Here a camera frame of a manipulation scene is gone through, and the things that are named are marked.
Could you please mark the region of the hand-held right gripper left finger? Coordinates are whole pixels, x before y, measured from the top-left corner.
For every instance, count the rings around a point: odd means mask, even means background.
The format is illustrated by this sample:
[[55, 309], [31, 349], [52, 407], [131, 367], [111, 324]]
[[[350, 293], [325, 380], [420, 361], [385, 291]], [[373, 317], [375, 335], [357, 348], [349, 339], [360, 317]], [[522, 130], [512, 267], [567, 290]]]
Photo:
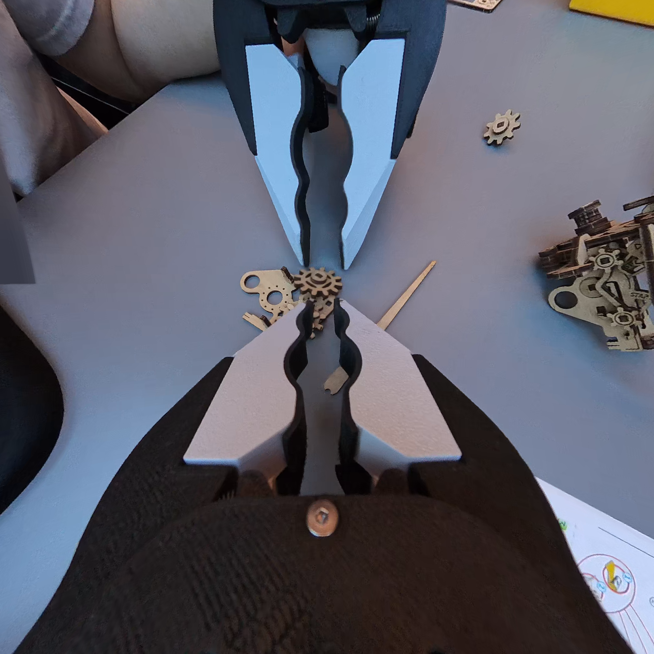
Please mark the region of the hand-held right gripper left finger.
[[258, 470], [277, 488], [301, 486], [307, 431], [298, 378], [312, 325], [313, 304], [300, 303], [234, 355], [184, 462]]

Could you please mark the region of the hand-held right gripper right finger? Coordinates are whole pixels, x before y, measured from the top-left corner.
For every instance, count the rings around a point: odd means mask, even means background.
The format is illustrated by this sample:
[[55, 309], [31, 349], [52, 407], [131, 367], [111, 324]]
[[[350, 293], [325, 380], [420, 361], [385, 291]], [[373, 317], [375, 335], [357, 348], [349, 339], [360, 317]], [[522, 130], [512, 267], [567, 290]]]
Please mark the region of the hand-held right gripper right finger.
[[334, 309], [344, 384], [341, 485], [371, 485], [388, 469], [457, 461], [461, 450], [410, 351], [343, 300]]

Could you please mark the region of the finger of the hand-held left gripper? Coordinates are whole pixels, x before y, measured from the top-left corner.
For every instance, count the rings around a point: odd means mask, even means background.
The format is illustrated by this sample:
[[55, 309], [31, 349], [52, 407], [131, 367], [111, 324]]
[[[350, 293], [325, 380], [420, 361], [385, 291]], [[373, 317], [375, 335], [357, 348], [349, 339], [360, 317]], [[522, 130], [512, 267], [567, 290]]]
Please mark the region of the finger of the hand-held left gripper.
[[395, 165], [390, 155], [404, 48], [404, 38], [372, 40], [341, 79], [340, 107], [353, 142], [352, 162], [344, 182], [344, 269], [351, 266], [363, 244]]
[[309, 175], [303, 137], [312, 111], [312, 81], [303, 57], [275, 45], [245, 48], [256, 137], [256, 161], [282, 227], [301, 264], [310, 257], [306, 209]]

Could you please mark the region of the wooden gear plate assembly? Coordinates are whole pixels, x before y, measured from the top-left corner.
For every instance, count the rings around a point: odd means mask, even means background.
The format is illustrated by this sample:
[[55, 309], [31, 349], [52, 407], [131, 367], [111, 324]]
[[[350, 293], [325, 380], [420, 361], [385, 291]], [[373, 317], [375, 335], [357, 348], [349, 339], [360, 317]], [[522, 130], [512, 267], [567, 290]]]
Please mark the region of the wooden gear plate assembly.
[[323, 322], [332, 313], [335, 298], [343, 288], [340, 276], [324, 267], [301, 269], [291, 274], [286, 267], [250, 271], [240, 281], [241, 289], [257, 294], [265, 314], [245, 313], [243, 319], [260, 330], [266, 330], [300, 302], [313, 303], [313, 333], [323, 330]]

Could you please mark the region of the yellow plastic bin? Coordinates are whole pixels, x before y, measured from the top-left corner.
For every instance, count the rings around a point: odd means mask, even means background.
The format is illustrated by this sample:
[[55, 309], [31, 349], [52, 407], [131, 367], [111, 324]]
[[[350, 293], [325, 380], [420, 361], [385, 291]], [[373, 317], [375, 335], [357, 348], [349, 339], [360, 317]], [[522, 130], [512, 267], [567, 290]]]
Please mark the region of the yellow plastic bin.
[[653, 1], [570, 1], [570, 10], [653, 27]]

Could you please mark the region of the person's left forearm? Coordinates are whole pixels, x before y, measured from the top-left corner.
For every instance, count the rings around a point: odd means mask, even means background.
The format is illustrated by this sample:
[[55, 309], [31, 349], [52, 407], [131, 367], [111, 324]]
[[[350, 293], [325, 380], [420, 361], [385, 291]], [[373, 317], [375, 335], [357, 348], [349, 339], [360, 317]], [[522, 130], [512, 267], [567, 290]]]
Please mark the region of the person's left forearm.
[[55, 58], [104, 93], [141, 103], [219, 70], [212, 1], [95, 1], [78, 43]]

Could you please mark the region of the grey desk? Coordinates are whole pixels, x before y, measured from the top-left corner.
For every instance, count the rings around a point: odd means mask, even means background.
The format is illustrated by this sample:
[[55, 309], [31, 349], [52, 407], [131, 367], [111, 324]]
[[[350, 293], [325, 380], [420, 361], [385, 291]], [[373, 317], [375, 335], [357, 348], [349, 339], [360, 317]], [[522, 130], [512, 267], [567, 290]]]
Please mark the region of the grey desk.
[[[511, 109], [500, 146], [486, 124]], [[653, 30], [568, 1], [449, 6], [413, 137], [343, 274], [376, 321], [437, 266], [389, 332], [511, 439], [536, 476], [653, 534], [653, 353], [607, 350], [554, 312], [538, 252], [568, 213], [653, 193]], [[139, 440], [256, 335], [239, 287], [298, 269], [219, 77], [169, 86], [18, 205], [37, 282], [3, 305], [49, 359], [65, 416], [1, 517], [1, 652], [47, 606]]]

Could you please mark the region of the small wooden gear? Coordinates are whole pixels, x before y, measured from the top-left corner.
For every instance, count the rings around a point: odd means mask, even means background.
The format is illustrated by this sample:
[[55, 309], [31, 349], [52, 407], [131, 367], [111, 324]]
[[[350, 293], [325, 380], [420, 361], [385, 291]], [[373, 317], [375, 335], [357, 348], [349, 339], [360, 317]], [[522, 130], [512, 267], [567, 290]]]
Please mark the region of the small wooden gear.
[[512, 139], [514, 132], [520, 127], [520, 113], [511, 109], [505, 113], [497, 113], [492, 122], [486, 124], [486, 131], [483, 138], [487, 144], [500, 146], [505, 140]]

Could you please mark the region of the pointed wooden stick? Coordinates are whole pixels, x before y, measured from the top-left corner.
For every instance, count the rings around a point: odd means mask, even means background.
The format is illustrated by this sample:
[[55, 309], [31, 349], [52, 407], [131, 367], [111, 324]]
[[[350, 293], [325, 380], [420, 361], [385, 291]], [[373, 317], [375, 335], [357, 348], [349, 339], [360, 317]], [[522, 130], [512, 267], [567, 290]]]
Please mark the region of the pointed wooden stick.
[[[377, 326], [382, 330], [386, 330], [389, 324], [394, 320], [397, 314], [405, 306], [411, 295], [418, 289], [419, 285], [425, 280], [427, 275], [436, 265], [437, 261], [433, 260], [428, 266], [420, 273], [420, 275], [412, 282], [412, 284], [405, 290], [405, 292], [396, 300], [396, 302], [388, 309], [388, 311], [377, 322]], [[329, 391], [331, 395], [335, 395], [340, 391], [345, 382], [348, 380], [348, 372], [341, 366], [336, 368], [331, 375], [324, 382], [324, 390]]]

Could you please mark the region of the black mesh cushion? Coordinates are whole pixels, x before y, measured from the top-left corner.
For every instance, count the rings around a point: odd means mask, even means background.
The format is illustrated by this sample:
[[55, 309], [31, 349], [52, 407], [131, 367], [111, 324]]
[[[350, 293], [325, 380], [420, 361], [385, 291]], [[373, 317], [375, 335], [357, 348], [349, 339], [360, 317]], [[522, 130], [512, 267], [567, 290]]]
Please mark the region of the black mesh cushion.
[[43, 467], [62, 421], [63, 397], [55, 372], [1, 309], [1, 511]]

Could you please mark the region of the wooden mechanical model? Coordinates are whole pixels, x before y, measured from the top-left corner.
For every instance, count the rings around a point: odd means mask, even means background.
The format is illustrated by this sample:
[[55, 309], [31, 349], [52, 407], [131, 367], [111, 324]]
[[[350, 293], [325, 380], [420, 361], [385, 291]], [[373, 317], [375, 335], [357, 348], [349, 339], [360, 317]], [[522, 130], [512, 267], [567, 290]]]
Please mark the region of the wooden mechanical model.
[[601, 214], [599, 200], [572, 211], [576, 236], [539, 253], [551, 280], [550, 306], [602, 328], [612, 350], [653, 349], [653, 196], [624, 205], [642, 208], [619, 224]]

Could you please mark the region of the person's grey shirt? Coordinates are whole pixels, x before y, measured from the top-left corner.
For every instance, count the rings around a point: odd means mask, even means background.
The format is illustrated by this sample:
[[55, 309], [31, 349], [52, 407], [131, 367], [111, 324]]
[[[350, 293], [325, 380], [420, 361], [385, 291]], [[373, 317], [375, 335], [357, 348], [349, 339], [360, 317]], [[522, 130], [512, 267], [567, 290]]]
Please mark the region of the person's grey shirt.
[[93, 1], [1, 2], [1, 155], [21, 197], [107, 133], [59, 91], [37, 57], [68, 52], [93, 8]]

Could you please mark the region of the white instruction booklet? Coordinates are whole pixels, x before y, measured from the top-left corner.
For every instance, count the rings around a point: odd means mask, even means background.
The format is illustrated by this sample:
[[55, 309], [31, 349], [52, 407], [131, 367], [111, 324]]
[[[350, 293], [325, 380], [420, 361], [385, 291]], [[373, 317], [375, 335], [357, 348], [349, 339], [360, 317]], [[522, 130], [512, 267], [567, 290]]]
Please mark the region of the white instruction booklet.
[[538, 479], [579, 572], [635, 653], [653, 652], [653, 540]]

